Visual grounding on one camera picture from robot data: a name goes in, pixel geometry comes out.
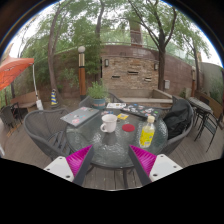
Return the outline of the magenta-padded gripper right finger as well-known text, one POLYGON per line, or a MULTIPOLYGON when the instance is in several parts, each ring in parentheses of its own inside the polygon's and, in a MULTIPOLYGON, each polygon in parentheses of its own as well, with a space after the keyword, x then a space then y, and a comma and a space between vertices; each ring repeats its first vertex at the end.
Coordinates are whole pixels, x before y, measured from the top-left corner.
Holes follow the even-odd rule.
POLYGON ((137 146, 130 145, 128 154, 143 186, 182 169, 166 155, 154 155, 137 146))

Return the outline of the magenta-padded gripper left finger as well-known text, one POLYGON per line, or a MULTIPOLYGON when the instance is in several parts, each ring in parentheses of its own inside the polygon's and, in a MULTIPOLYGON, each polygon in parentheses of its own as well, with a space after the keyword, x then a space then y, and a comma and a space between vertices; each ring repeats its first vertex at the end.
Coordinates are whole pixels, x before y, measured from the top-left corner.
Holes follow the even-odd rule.
POLYGON ((45 168, 45 171, 81 186, 93 155, 94 148, 89 145, 67 157, 57 157, 45 168))

